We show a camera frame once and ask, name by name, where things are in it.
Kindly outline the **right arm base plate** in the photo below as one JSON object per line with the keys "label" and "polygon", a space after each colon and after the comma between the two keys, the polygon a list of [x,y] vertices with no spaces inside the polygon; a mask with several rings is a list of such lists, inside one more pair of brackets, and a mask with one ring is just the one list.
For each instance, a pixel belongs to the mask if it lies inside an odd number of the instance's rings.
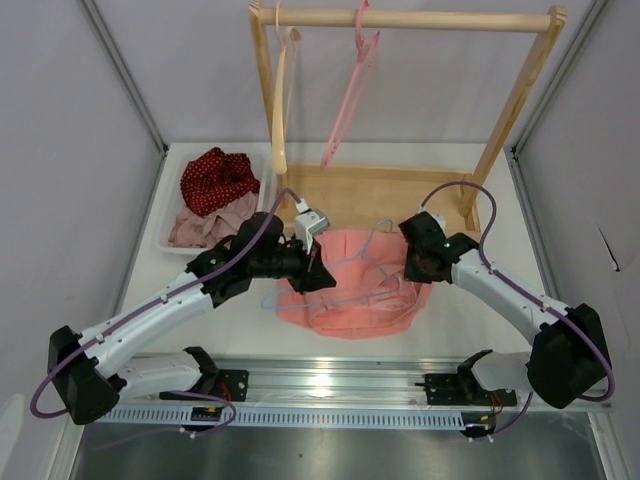
{"label": "right arm base plate", "polygon": [[473,377],[456,373],[427,373],[415,386],[423,389],[432,406],[515,407],[518,403],[513,391],[485,390]]}

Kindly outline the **salmon pink skirt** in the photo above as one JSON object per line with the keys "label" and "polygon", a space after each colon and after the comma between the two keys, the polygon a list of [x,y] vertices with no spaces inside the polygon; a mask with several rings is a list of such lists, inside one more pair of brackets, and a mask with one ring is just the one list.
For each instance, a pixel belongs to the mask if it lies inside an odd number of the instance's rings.
{"label": "salmon pink skirt", "polygon": [[332,288],[299,294],[288,281],[261,307],[317,334],[347,340],[392,336],[409,329],[432,286],[404,278],[407,244],[401,233],[378,229],[329,230],[317,237]]}

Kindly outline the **light blue wire hanger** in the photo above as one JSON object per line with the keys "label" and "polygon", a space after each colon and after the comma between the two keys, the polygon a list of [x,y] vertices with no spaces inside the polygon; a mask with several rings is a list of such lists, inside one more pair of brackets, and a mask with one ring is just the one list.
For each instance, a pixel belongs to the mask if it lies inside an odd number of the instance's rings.
{"label": "light blue wire hanger", "polygon": [[404,279],[406,244],[392,220],[382,219],[369,230],[329,230],[320,235],[320,244],[337,285],[307,294],[282,286],[263,297],[262,309],[313,315],[358,307],[384,310],[416,297],[413,285]]}

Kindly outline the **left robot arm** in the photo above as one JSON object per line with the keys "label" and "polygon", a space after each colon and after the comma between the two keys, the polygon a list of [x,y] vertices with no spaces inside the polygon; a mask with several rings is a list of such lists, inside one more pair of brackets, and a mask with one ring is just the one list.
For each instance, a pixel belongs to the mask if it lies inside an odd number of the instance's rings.
{"label": "left robot arm", "polygon": [[209,398],[218,370],[202,348],[143,359],[139,351],[246,292],[255,279],[285,279],[297,293],[335,287],[315,238],[328,226],[322,212],[305,209],[286,239],[280,218],[258,212],[236,234],[188,262],[154,299],[79,333],[68,326],[56,330],[49,339],[48,373],[66,413],[75,424],[86,425],[124,399],[149,394]]}

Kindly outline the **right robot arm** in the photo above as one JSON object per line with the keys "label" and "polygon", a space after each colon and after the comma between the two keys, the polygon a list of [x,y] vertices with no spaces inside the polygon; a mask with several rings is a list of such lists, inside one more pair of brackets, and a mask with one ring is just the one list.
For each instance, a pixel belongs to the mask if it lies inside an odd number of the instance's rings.
{"label": "right robot arm", "polygon": [[446,236],[436,218],[421,212],[400,223],[407,243],[405,278],[422,284],[446,282],[481,300],[527,341],[528,352],[479,352],[461,364],[458,395],[479,403],[495,390],[533,392],[563,409],[606,381],[598,401],[609,399],[615,380],[597,312],[570,307],[521,282],[488,260],[482,244],[464,233]]}

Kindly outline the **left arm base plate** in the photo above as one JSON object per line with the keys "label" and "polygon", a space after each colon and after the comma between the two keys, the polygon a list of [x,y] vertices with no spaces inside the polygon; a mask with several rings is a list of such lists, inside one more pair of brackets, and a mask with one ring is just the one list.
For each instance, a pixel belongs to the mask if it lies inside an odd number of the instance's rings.
{"label": "left arm base plate", "polygon": [[249,388],[249,371],[222,369],[206,374],[194,388],[195,393],[224,398],[230,402],[244,402]]}

